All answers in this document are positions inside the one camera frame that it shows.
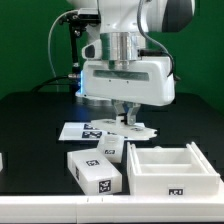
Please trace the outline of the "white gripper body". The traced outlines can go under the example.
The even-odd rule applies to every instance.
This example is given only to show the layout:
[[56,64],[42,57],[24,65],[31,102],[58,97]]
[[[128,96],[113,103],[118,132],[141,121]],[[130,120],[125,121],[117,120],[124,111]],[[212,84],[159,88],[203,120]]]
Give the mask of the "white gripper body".
[[127,70],[110,69],[106,61],[84,64],[82,90],[88,96],[163,106],[175,98],[168,57],[131,61]]

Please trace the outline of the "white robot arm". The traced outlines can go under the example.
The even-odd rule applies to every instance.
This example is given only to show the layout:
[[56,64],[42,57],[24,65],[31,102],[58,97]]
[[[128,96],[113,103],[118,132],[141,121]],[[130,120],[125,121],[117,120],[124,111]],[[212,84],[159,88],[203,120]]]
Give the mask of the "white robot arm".
[[163,106],[175,96],[174,59],[150,31],[178,32],[195,0],[67,0],[87,32],[82,48],[82,94],[110,99],[117,116],[135,123],[143,104]]

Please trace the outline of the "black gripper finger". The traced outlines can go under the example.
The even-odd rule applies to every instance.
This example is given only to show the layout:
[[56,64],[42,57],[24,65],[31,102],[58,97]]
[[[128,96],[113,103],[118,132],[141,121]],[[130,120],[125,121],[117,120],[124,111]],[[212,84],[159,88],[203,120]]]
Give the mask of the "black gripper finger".
[[125,109],[123,102],[121,101],[114,101],[113,102],[114,110],[117,116],[122,116],[125,114]]
[[136,123],[136,115],[140,109],[140,104],[138,103],[128,103],[127,104],[127,124],[134,125]]

